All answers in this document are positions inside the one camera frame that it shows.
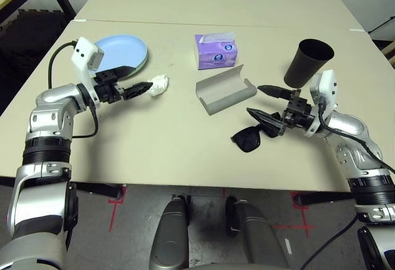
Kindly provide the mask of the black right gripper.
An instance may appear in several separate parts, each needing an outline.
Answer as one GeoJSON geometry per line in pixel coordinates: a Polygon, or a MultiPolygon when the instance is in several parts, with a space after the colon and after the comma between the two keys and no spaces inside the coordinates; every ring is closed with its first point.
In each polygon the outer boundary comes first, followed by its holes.
{"type": "Polygon", "coordinates": [[[310,114],[312,106],[307,102],[307,99],[300,97],[300,89],[289,90],[273,85],[261,85],[257,88],[268,96],[288,101],[282,114],[281,121],[261,110],[254,108],[246,109],[248,114],[261,125],[264,125],[266,130],[270,129],[272,133],[279,134],[284,134],[287,128],[308,130],[314,120],[314,117],[310,114]]]}

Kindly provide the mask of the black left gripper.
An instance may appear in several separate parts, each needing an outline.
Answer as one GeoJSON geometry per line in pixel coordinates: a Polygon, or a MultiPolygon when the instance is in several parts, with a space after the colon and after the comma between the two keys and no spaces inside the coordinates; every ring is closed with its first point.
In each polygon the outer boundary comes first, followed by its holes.
{"type": "Polygon", "coordinates": [[[118,80],[128,78],[135,70],[136,68],[134,67],[121,66],[114,68],[114,70],[96,73],[96,76],[93,78],[95,82],[94,90],[100,102],[112,104],[119,101],[121,98],[132,99],[148,91],[153,85],[152,82],[136,83],[125,89],[121,88],[118,84],[118,80]]]}

